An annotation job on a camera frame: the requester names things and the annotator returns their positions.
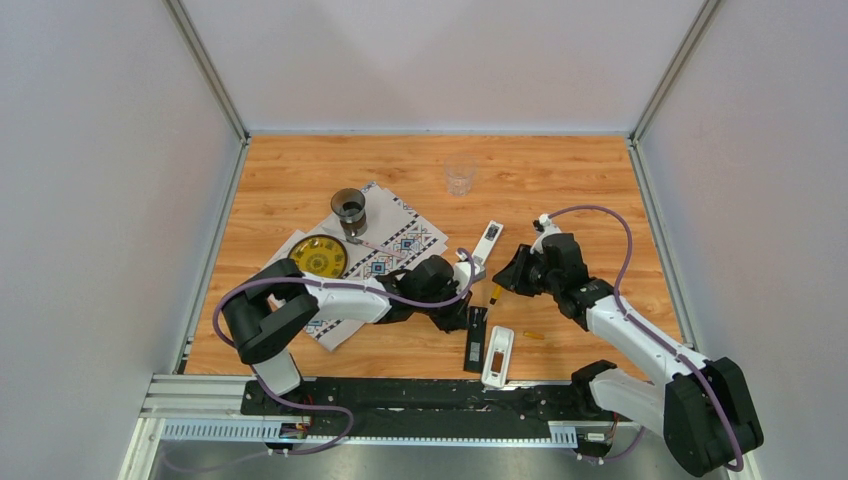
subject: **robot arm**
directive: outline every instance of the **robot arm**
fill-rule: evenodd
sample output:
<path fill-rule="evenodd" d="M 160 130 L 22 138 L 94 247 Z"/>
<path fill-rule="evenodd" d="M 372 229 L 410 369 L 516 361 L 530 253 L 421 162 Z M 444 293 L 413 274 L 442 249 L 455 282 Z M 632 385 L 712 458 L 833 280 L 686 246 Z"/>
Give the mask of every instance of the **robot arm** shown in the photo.
<path fill-rule="evenodd" d="M 402 322 L 414 312 L 422 312 L 442 331 L 466 328 L 471 292 L 459 301 L 447 301 L 466 291 L 474 270 L 463 267 L 457 271 L 465 275 L 455 274 L 455 267 L 434 255 L 411 271 L 399 270 L 359 281 L 331 280 L 301 272 L 293 260 L 283 259 L 248 282 L 291 277 L 297 283 L 275 282 L 248 288 L 230 299 L 221 313 L 241 362 L 250 365 L 269 388 L 282 395 L 300 384 L 300 372 L 287 346 L 309 322 L 346 319 L 386 324 Z M 398 302 L 386 294 L 422 306 Z M 272 309 L 269 301 L 277 308 Z M 432 308 L 439 302 L 447 304 Z"/>
<path fill-rule="evenodd" d="M 741 451 L 762 445 L 762 429 L 735 363 L 727 358 L 713 362 L 685 347 L 624 298 L 619 299 L 622 311 L 613 287 L 589 276 L 574 235 L 562 233 L 547 215 L 534 227 L 538 236 L 533 246 L 520 245 L 494 282 L 520 295 L 550 294 L 564 316 L 611 343 L 651 379 L 651 383 L 637 380 L 604 360 L 580 369 L 572 375 L 572 383 L 584 414 L 608 410 L 643 425 L 665 439 L 672 455 L 692 475 L 702 476 L 732 461 L 730 439 L 690 366 L 681 363 L 685 356 L 708 379 Z M 674 353 L 658 342 L 670 345 Z"/>

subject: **wooden table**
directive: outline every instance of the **wooden table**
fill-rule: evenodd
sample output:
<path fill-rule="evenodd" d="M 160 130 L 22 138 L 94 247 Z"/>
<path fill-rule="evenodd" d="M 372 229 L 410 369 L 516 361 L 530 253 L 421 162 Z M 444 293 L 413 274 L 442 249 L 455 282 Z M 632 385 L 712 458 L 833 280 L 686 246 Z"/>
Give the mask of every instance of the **wooden table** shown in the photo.
<path fill-rule="evenodd" d="M 480 159 L 466 197 L 452 197 L 445 188 L 442 160 L 457 152 Z M 473 250 L 489 220 L 504 224 L 487 262 L 490 274 L 474 286 L 476 305 L 488 300 L 494 288 L 491 275 L 506 265 L 518 244 L 533 243 L 531 222 L 539 214 L 579 203 L 617 210 L 630 222 L 635 241 L 623 294 L 656 325 L 680 338 L 622 138 L 270 136 L 254 138 L 248 152 L 186 373 L 249 373 L 212 331 L 214 305 L 258 272 L 295 229 L 309 231 L 324 219 L 334 192 L 371 180 L 448 235 L 444 256 L 451 262 L 457 247 Z M 575 234 L 590 274 L 612 282 L 625 252 L 618 222 L 600 212 L 578 212 L 557 218 L 557 224 Z M 511 379 L 568 379 L 574 370 L 602 358 L 644 378 L 612 346 L 564 318 L 550 296 L 504 292 L 489 314 L 489 328 L 494 325 L 516 332 Z M 528 338 L 526 330 L 545 339 Z M 403 323 L 366 325 L 332 353 L 303 333 L 290 345 L 307 376 L 479 377 L 462 371 L 464 349 L 464 331 L 445 334 L 419 314 Z"/>

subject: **dark cup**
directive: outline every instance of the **dark cup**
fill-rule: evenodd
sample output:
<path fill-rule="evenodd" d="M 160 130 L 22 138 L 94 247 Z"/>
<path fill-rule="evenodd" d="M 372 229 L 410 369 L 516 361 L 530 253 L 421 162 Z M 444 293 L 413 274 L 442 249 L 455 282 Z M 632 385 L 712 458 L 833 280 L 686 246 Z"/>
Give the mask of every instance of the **dark cup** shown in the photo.
<path fill-rule="evenodd" d="M 339 217 L 345 235 L 358 237 L 368 228 L 365 217 L 365 195 L 355 188 L 339 190 L 330 200 L 330 208 Z"/>

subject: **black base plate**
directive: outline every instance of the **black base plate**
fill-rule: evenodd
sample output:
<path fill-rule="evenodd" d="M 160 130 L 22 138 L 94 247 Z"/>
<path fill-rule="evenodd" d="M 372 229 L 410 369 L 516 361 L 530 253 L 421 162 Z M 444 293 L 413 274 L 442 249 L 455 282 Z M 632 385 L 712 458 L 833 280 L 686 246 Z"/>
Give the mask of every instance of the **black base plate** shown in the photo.
<path fill-rule="evenodd" d="M 304 380 L 284 396 L 296 403 L 337 405 L 354 414 L 351 435 L 439 438 L 550 438 L 550 420 L 612 421 L 593 418 L 572 405 L 570 385 L 535 385 L 487 390 L 479 381 L 319 377 Z M 243 415 L 312 414 L 309 433 L 336 435 L 347 416 L 302 412 L 268 398 L 258 382 L 245 386 Z"/>

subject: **clear drinking glass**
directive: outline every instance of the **clear drinking glass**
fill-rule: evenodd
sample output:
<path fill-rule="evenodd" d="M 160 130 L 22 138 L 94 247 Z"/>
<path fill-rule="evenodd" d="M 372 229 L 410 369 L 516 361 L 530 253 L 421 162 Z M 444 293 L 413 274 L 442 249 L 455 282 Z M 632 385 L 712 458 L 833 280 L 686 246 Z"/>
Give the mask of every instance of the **clear drinking glass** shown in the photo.
<path fill-rule="evenodd" d="M 445 159 L 445 182 L 448 193 L 457 197 L 468 195 L 471 182 L 477 173 L 477 157 L 468 153 L 458 153 Z"/>

